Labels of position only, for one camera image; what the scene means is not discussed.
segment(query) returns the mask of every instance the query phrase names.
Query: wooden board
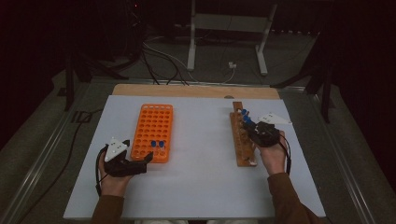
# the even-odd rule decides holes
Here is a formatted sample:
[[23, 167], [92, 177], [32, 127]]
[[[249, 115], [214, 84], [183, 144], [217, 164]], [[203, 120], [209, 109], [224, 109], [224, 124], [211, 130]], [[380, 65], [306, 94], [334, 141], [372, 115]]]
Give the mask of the wooden board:
[[233, 113], [230, 121], [233, 132], [233, 145], [235, 147], [236, 163], [238, 166], [257, 166], [254, 156], [254, 145], [248, 138], [248, 133], [242, 128], [242, 102], [233, 102]]
[[239, 99], [279, 99], [276, 89], [265, 87], [213, 87], [118, 84], [113, 95], [176, 96]]

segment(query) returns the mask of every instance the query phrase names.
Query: wire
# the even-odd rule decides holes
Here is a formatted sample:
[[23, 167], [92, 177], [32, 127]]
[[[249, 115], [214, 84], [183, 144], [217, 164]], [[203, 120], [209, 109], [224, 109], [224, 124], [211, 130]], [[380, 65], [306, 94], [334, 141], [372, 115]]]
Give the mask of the wire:
[[235, 75], [235, 68], [233, 68], [233, 74], [231, 75], [231, 77], [229, 79], [227, 79], [226, 81], [221, 82], [220, 84], [225, 84], [225, 83], [229, 82], [231, 79], [233, 79], [233, 75]]
[[161, 53], [161, 54], [166, 55], [166, 56], [168, 56], [168, 57], [170, 57], [170, 58], [172, 58], [172, 59], [175, 59], [177, 62], [179, 62], [181, 65], [183, 65], [183, 67], [184, 67], [184, 68], [186, 69], [186, 71], [187, 71], [187, 74], [189, 74], [190, 78], [191, 78], [193, 81], [195, 81], [195, 82], [197, 82], [197, 83], [200, 83], [200, 81], [196, 80], [196, 79], [191, 75], [191, 73], [187, 70], [187, 69], [188, 69], [188, 68], [187, 68], [187, 65], [184, 64], [180, 59], [178, 59], [178, 58], [176, 58], [176, 57], [174, 57], [174, 56], [172, 56], [172, 55], [170, 55], [170, 54], [167, 54], [167, 53], [161, 52], [161, 51], [159, 51], [159, 50], [157, 50], [157, 49], [154, 49], [154, 48], [150, 47], [149, 45], [147, 45], [145, 42], [143, 42], [143, 45], [146, 46], [148, 49], [152, 49], [152, 50], [155, 51], [155, 52]]
[[142, 51], [142, 56], [143, 56], [143, 63], [146, 65], [146, 67], [148, 69], [148, 72], [151, 75], [151, 78], [152, 78], [153, 82], [157, 83], [157, 85], [160, 85], [160, 82], [158, 82], [157, 78], [154, 76], [154, 71], [152, 70], [151, 65], [149, 65], [149, 63], [148, 63], [145, 51]]
[[145, 49], [145, 50], [153, 51], [154, 53], [157, 53], [157, 54], [154, 54], [154, 53], [148, 53], [148, 52], [146, 52], [146, 53], [149, 54], [149, 55], [152, 55], [152, 56], [155, 56], [155, 57], [159, 57], [159, 58], [165, 59], [166, 61], [170, 62], [170, 63], [175, 67], [176, 73], [175, 73], [171, 78], [168, 79], [166, 85], [168, 85], [168, 84], [169, 84], [173, 79], [175, 79], [177, 76], [179, 76], [179, 81], [180, 81], [183, 85], [189, 85], [189, 83], [187, 83], [187, 81], [184, 80], [184, 78], [183, 78], [183, 76], [181, 75], [180, 70], [178, 69], [178, 67], [177, 67], [177, 65], [175, 64], [175, 62], [174, 62], [168, 55], [164, 55], [163, 53], [161, 53], [161, 52], [159, 52], [159, 51], [156, 51], [156, 50], [153, 50], [153, 49], [149, 49], [149, 48], [147, 48], [147, 47], [144, 47], [144, 49]]
[[285, 139], [287, 148], [285, 146], [283, 146], [282, 143], [280, 143], [280, 141], [278, 142], [280, 144], [280, 146], [283, 148], [283, 150], [285, 150], [286, 153], [286, 173], [288, 175], [290, 175], [290, 168], [291, 168], [291, 150], [290, 150], [290, 144], [288, 142], [288, 139], [285, 138], [285, 136], [283, 136], [282, 134], [280, 135], [283, 139]]
[[314, 39], [315, 39], [315, 38], [312, 37], [309, 41], [307, 41], [306, 44], [305, 44], [305, 46], [304, 46], [302, 49], [300, 49], [300, 50], [299, 50], [295, 55], [293, 55], [292, 57], [288, 58], [287, 60], [285, 60], [285, 61], [283, 61], [283, 62], [276, 63], [276, 64], [274, 64], [274, 65], [268, 66], [268, 68], [275, 68], [275, 67], [278, 67], [278, 66], [280, 66], [280, 65], [282, 65], [282, 64], [284, 64], [284, 63], [286, 63], [286, 62], [288, 62], [288, 61], [294, 60], [295, 58], [297, 58], [297, 56], [299, 56], [301, 53], [303, 53], [303, 51], [308, 47], [308, 45], [309, 45]]
[[100, 187], [100, 182], [102, 182], [102, 180], [105, 179], [106, 176], [107, 176], [107, 174], [106, 174], [104, 177], [102, 177], [101, 179], [99, 179], [99, 172], [98, 172], [98, 170], [99, 170], [99, 160], [100, 160], [100, 157], [101, 157], [102, 153], [104, 153], [104, 152], [107, 151], [107, 148], [108, 148], [108, 145], [106, 145], [104, 148], [100, 149], [100, 151], [99, 151], [99, 153], [98, 153], [98, 155], [97, 155], [97, 157], [96, 157], [96, 164], [95, 164], [95, 179], [96, 179], [96, 186], [95, 186], [95, 187], [96, 187], [96, 191], [98, 192], [98, 195], [99, 195], [99, 196], [102, 195], [102, 189], [101, 189], [101, 187]]
[[79, 123], [79, 125], [77, 126], [75, 133], [73, 135], [73, 140], [72, 143], [70, 145], [69, 148], [69, 153], [67, 155], [67, 159], [66, 162], [64, 164], [64, 166], [62, 167], [61, 171], [59, 172], [59, 174], [55, 177], [55, 179], [49, 184], [49, 186], [47, 187], [47, 189], [40, 195], [40, 197], [38, 197], [37, 200], [35, 200], [35, 202], [29, 207], [29, 209], [20, 217], [20, 219], [18, 220], [18, 224], [22, 223], [23, 220], [27, 217], [27, 215], [29, 215], [29, 213], [38, 205], [38, 203], [44, 198], [44, 196], [46, 196], [46, 194], [52, 189], [52, 187], [56, 184], [56, 182], [59, 180], [59, 178], [61, 177], [61, 175], [64, 173], [64, 170], [66, 169], [67, 165], [69, 164], [71, 157], [72, 157], [72, 153], [73, 153], [73, 149], [74, 149], [74, 144], [76, 142], [76, 137], [78, 134], [78, 130], [81, 127], [81, 125], [83, 124], [84, 120], [89, 120], [93, 114], [102, 111], [103, 109], [98, 109], [92, 112], [85, 112], [88, 113], [88, 115]]

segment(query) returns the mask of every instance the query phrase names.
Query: metal stand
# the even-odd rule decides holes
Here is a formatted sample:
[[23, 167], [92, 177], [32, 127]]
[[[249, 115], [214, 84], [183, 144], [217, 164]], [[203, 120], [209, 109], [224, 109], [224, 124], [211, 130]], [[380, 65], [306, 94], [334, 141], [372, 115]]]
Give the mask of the metal stand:
[[76, 73], [78, 79], [82, 82], [90, 82], [92, 79], [92, 75], [87, 64], [104, 72], [106, 75], [114, 77], [115, 79], [128, 79], [128, 77], [119, 75], [88, 55], [76, 49], [68, 48], [65, 50], [66, 106], [64, 111], [68, 111], [74, 102], [74, 74]]
[[321, 86], [323, 86], [322, 93], [322, 104], [321, 104], [321, 114], [326, 122], [329, 120], [329, 103], [330, 103], [330, 91], [332, 85], [332, 67], [324, 68], [320, 65], [312, 66], [311, 68], [303, 69], [300, 73], [291, 77], [290, 79], [283, 81], [281, 83], [270, 85], [271, 88], [283, 89], [290, 84], [304, 78], [312, 76], [308, 84], [305, 87], [307, 94], [316, 94]]
[[195, 12], [195, 0], [191, 0], [191, 36], [189, 59], [187, 61], [187, 70], [193, 71], [195, 64], [195, 29], [211, 29], [226, 31], [241, 31], [262, 33], [262, 42], [256, 46], [257, 61], [260, 67], [260, 73], [263, 76], [268, 74], [264, 56], [262, 54], [268, 35], [270, 33], [272, 21], [276, 12], [277, 4], [271, 6], [268, 17], [243, 17], [229, 15], [213, 15]]

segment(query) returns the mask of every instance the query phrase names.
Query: human hand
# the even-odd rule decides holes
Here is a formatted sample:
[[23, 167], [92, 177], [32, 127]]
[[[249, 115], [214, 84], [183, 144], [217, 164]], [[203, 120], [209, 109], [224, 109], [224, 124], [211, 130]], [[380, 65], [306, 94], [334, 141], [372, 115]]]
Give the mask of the human hand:
[[262, 163], [267, 169], [268, 175], [275, 175], [279, 173], [285, 173], [285, 159], [286, 152], [285, 149], [280, 145], [282, 144], [286, 147], [285, 142], [285, 132], [280, 131], [280, 143], [271, 147], [260, 147], [254, 144], [256, 148], [259, 149], [260, 155], [262, 157]]
[[102, 195], [113, 195], [123, 197], [125, 194], [126, 187], [129, 181], [132, 179], [132, 175], [127, 175], [123, 177], [114, 177], [108, 175], [105, 171], [105, 155], [103, 152], [100, 155], [99, 160], [99, 171], [100, 176], [103, 178], [101, 182]]

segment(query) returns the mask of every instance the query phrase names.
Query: wooden test tube rack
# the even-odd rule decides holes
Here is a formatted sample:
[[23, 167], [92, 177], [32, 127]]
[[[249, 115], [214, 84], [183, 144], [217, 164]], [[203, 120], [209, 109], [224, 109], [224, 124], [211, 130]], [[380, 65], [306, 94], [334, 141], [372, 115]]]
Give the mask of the wooden test tube rack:
[[242, 102], [233, 102], [233, 112], [230, 113], [231, 127], [233, 129], [233, 145], [235, 147], [236, 163], [238, 166], [256, 166], [254, 145], [243, 129]]

